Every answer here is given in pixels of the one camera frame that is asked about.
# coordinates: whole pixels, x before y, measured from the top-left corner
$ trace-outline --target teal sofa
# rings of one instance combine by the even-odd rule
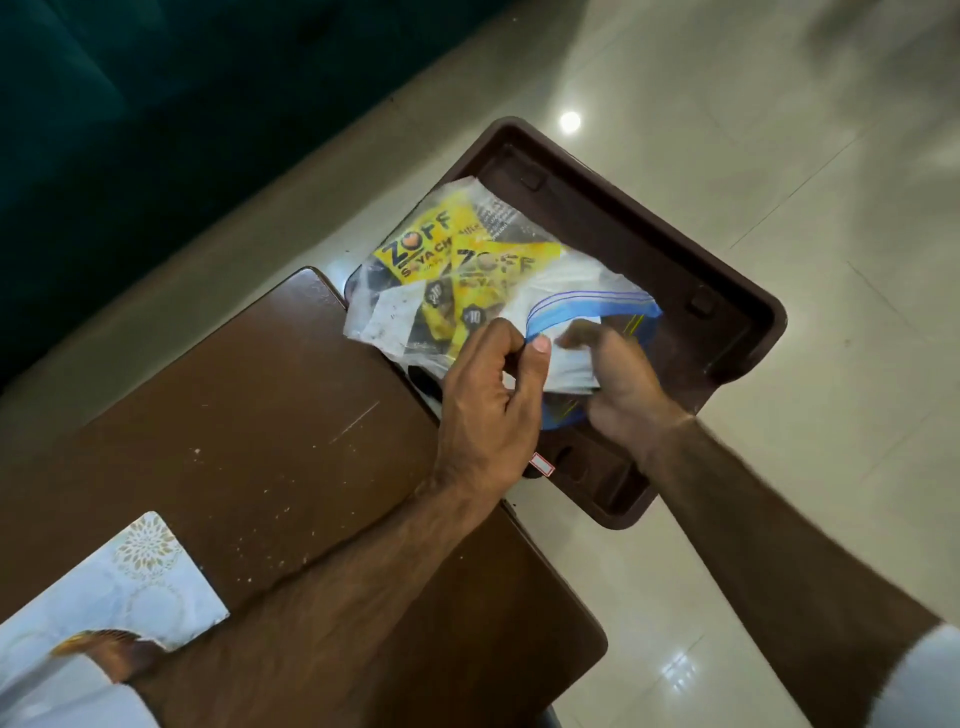
[[[508,2],[0,4],[0,386]]]

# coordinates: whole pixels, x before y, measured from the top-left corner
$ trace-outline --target ziplock bag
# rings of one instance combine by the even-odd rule
[[[442,379],[470,333],[496,317],[527,341],[586,318],[650,339],[660,307],[642,288],[568,248],[473,177],[445,184],[351,277],[344,334]],[[513,378],[504,375],[508,387]],[[587,351],[554,347],[543,427],[583,418],[596,388]]]

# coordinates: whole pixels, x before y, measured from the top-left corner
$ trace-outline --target white cloth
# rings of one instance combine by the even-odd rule
[[[158,728],[136,691],[85,655],[48,660],[0,694],[0,728]]]
[[[868,728],[960,725],[960,630],[942,624],[903,656],[870,713]]]

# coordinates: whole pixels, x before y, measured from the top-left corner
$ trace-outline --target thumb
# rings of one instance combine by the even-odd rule
[[[543,334],[523,347],[516,365],[516,392],[511,401],[527,414],[540,414],[543,384],[550,369],[550,339]]]

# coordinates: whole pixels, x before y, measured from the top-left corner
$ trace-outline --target brown table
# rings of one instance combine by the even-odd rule
[[[437,429],[377,351],[343,337],[344,316],[325,281],[301,270],[6,473],[0,619],[147,511],[235,611],[401,501],[429,473]],[[523,725],[606,648],[597,621],[498,508],[381,649],[369,723]]]

